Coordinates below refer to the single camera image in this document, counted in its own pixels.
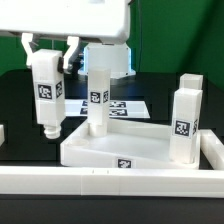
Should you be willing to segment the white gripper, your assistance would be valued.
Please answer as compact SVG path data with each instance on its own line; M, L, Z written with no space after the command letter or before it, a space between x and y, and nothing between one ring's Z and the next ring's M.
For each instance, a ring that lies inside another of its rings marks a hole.
M70 74L80 52L80 38L104 44L123 44L128 40L129 2L130 0L0 0L0 32L23 33L21 43L27 54L28 68L32 67L32 56L38 45L38 36L35 34L62 40L69 36L69 48L59 58L57 70Z

